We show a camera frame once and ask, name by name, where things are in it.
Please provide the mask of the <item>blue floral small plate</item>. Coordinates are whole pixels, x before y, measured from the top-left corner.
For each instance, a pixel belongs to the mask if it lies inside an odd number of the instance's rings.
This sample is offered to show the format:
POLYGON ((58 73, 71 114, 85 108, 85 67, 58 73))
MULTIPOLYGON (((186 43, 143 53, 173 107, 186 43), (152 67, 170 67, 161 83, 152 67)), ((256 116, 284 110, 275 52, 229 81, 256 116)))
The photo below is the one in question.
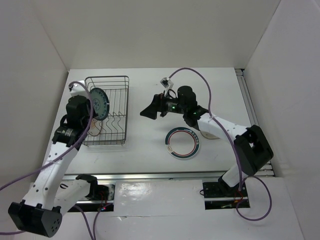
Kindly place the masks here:
POLYGON ((98 121, 105 120, 110 112, 110 101, 107 94, 98 87, 90 90, 90 95, 93 101, 94 118, 98 121))

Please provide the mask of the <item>orange sunburst plate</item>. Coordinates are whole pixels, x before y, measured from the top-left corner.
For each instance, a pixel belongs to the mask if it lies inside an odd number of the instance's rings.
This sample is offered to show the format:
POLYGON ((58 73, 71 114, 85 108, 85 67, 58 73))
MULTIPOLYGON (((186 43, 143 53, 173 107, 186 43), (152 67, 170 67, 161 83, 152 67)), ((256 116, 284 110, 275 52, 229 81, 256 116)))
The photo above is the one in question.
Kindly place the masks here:
POLYGON ((102 131, 102 122, 93 118, 90 123, 88 134, 92 137, 97 137, 101 134, 101 131, 102 131))

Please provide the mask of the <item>green red rimmed plate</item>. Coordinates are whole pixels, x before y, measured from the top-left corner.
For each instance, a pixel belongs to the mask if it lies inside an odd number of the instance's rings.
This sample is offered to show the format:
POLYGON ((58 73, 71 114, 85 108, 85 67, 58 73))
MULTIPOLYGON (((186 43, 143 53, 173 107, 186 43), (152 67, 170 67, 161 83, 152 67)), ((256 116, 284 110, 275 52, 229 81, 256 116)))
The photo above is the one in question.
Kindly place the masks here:
POLYGON ((200 150, 198 135, 187 127, 171 129, 164 139, 164 145, 173 158, 186 161, 194 158, 200 150))

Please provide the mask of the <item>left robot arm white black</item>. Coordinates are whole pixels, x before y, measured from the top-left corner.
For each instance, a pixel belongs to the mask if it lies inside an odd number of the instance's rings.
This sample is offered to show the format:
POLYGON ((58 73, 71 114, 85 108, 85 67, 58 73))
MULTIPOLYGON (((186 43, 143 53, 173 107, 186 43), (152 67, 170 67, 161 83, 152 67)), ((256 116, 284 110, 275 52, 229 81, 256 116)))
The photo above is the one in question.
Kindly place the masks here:
POLYGON ((106 200, 108 187, 99 185, 96 177, 80 174, 65 190, 58 191, 67 168, 75 158, 90 120, 90 101, 85 96, 72 96, 66 115, 54 133, 49 156, 33 186, 20 202, 12 202, 8 214, 18 230, 48 238, 61 226, 62 218, 83 198, 106 200))

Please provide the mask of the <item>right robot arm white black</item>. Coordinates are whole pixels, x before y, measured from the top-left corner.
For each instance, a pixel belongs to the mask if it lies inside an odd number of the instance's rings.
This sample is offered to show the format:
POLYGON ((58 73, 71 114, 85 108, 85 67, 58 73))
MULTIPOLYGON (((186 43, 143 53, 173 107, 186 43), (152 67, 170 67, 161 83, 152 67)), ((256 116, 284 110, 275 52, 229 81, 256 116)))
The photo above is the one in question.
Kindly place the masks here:
POLYGON ((190 86, 179 87, 175 98, 164 93, 154 95, 151 104, 140 115, 155 120, 157 116, 165 117, 167 113, 181 114, 189 127, 214 135, 231 145, 236 163, 218 179, 218 190, 223 196, 230 196, 236 188, 241 189, 246 178, 254 176, 274 157, 259 126, 242 126, 213 115, 198 104, 190 86))

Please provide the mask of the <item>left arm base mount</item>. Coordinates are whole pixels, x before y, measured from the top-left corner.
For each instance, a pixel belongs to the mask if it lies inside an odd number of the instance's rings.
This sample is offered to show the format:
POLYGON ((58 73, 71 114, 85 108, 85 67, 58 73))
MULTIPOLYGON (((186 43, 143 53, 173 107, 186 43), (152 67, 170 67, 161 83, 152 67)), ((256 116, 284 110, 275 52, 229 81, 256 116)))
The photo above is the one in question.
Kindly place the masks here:
POLYGON ((89 198, 84 197, 75 205, 85 213, 99 211, 113 212, 115 187, 116 186, 114 184, 99 184, 97 186, 97 190, 94 192, 94 196, 90 196, 89 198))

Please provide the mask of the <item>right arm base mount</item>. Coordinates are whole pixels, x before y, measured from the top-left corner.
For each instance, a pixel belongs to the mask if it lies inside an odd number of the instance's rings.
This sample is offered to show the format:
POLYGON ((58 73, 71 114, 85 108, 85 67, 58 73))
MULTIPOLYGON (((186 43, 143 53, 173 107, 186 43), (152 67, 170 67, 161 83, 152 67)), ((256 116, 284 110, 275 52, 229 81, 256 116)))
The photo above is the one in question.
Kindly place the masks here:
POLYGON ((199 194, 204 197, 205 210, 225 210, 235 209, 239 203, 239 208, 250 208, 246 185, 242 186, 241 191, 232 189, 231 192, 223 193, 218 188, 218 182, 203 182, 202 190, 199 194))

